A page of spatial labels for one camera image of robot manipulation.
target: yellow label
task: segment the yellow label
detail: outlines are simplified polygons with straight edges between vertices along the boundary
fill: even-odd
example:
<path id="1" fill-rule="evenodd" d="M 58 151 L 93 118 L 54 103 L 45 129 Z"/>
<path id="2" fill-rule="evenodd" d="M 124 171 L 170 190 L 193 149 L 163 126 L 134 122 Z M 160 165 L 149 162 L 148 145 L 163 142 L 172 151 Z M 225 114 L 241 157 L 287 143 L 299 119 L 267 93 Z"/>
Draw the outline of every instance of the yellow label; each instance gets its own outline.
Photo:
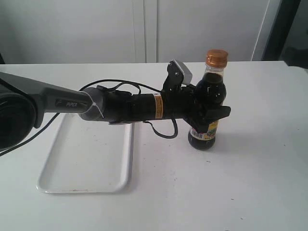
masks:
<path id="1" fill-rule="evenodd" d="M 214 121 L 211 124 L 209 124 L 208 130 L 207 130 L 206 133 L 198 133 L 193 128 L 191 128 L 190 133 L 191 133 L 191 135 L 193 137 L 195 137 L 198 140 L 209 141 L 209 140 L 211 140 L 211 139 L 213 139 L 215 137 L 216 131 L 217 131 L 217 127 L 218 127 L 218 120 Z"/>
<path id="2" fill-rule="evenodd" d="M 164 103 L 160 94 L 154 94 L 155 99 L 155 119 L 162 119 L 164 114 Z"/>

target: plastic tray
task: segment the plastic tray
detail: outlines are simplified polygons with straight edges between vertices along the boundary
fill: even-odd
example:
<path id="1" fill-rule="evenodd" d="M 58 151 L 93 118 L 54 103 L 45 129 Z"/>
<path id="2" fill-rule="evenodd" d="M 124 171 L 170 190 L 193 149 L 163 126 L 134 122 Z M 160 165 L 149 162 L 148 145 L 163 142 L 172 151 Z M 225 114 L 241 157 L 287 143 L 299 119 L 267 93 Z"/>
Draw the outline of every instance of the plastic tray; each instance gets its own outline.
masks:
<path id="1" fill-rule="evenodd" d="M 111 126 L 67 114 L 39 177 L 44 193 L 112 193 L 131 171 L 133 124 Z"/>

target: bottle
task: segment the bottle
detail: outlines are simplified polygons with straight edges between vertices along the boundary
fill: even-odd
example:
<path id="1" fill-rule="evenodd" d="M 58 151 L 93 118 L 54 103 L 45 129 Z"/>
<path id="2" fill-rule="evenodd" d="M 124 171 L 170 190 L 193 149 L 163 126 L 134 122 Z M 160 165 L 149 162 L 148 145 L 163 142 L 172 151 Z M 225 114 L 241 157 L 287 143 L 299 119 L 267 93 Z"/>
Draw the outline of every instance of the bottle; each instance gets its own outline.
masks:
<path id="1" fill-rule="evenodd" d="M 202 80 L 196 85 L 197 100 L 209 105 L 222 105 L 226 98 L 226 87 L 223 83 L 224 68 L 227 66 L 228 53 L 223 50 L 209 50 L 206 55 L 206 69 Z M 215 143 L 218 120 L 209 124 L 206 133 L 198 133 L 190 128 L 188 141 L 198 150 L 207 150 Z"/>

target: white table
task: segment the white table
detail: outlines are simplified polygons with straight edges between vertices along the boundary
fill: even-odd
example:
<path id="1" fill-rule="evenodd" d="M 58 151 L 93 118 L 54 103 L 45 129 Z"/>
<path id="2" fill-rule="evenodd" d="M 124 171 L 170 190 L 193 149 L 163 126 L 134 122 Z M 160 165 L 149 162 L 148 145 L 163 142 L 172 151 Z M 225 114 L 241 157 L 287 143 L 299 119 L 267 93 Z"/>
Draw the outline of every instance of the white table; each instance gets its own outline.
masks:
<path id="1" fill-rule="evenodd" d="M 204 64 L 189 63 L 196 84 Z M 101 78 L 161 88 L 167 64 L 1 65 L 0 71 L 78 89 Z M 129 186 L 118 194 L 44 194 L 36 183 L 60 120 L 0 158 L 0 230 L 264 231 L 308 227 L 308 75 L 283 62 L 230 62 L 231 116 L 213 149 L 137 124 Z M 170 121 L 154 123 L 172 133 Z"/>

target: dark liquid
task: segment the dark liquid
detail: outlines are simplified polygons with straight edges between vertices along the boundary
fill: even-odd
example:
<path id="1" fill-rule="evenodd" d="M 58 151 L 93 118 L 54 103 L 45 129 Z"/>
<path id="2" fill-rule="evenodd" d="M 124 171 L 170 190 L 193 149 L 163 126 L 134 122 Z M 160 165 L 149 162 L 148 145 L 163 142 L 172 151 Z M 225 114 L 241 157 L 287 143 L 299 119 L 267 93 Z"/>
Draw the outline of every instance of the dark liquid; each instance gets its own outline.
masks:
<path id="1" fill-rule="evenodd" d="M 198 92 L 196 95 L 198 100 L 211 105 L 222 105 L 227 95 L 222 76 L 211 72 L 205 73 L 202 80 L 196 85 L 196 92 Z M 195 149 L 206 150 L 214 145 L 215 137 L 209 141 L 203 141 L 188 132 L 188 141 Z"/>

